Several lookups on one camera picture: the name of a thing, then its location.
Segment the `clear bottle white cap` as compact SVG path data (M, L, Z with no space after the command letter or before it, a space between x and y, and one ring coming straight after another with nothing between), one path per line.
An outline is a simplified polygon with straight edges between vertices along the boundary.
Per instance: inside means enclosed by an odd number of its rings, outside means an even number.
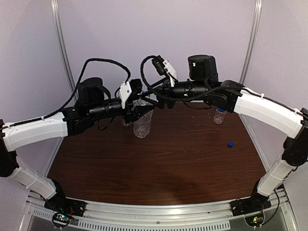
M141 98L134 103L134 106L145 106L145 105L151 105L151 104ZM141 118L136 122L133 122L133 132L136 137L145 138L149 134L151 128L152 114L153 110L141 116Z

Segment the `blue label plastic bottle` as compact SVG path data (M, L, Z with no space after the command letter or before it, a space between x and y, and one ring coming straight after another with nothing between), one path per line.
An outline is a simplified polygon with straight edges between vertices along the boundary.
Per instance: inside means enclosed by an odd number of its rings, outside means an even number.
M227 113L227 110L224 110L222 108L217 107L215 114L214 114L214 117L213 117L214 123L216 123L218 125L222 124L223 121L224 121L224 117L225 117L226 113Z

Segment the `blue bottle cap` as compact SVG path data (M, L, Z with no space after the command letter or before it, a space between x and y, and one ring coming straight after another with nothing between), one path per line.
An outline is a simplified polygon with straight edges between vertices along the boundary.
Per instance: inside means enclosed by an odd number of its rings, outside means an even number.
M227 143L227 146L230 147L230 148L233 147L233 146L234 146L234 142L229 141L229 142Z

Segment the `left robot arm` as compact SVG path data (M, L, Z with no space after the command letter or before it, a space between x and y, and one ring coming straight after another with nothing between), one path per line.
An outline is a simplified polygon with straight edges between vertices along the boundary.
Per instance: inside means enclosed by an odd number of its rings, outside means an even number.
M105 118L121 116L125 122L135 122L154 109L153 105L137 105L142 85L133 79L120 86L120 99L111 98L99 77L78 84L78 101L48 118L38 117L28 122L0 124L0 176L9 177L40 194L55 211L64 212L70 205L60 184L27 167L17 156L19 147L52 138L64 138L83 133Z

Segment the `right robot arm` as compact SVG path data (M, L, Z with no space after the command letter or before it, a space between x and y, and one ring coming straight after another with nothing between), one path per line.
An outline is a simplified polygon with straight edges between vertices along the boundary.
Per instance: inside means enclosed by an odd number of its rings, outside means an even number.
M147 60L163 76L162 80L147 84L148 91L158 100L158 107L171 108L176 102L199 100L223 111L259 120L286 135L282 153L256 182L251 196L230 202L234 216L269 208L269 196L292 171L308 160L307 109L291 108L232 80L219 81L216 60L211 55L199 54L188 58L187 81L178 81L175 69L161 56L150 55Z

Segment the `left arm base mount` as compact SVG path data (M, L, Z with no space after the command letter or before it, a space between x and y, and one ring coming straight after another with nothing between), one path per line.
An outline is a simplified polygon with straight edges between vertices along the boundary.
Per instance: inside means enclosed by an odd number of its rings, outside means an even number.
M56 229L63 230L70 225L71 221L76 217L83 217L86 202L69 199L65 195L57 193L50 199L46 199L42 195L40 198L45 202L44 207L55 212L51 218L51 222Z

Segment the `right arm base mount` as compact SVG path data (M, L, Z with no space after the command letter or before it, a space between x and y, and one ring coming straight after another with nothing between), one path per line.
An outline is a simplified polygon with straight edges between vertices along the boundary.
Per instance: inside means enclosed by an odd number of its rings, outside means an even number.
M269 200L260 202L251 197L236 199L230 202L234 217L243 215L246 224L251 228L259 228L265 223L264 210L271 207Z

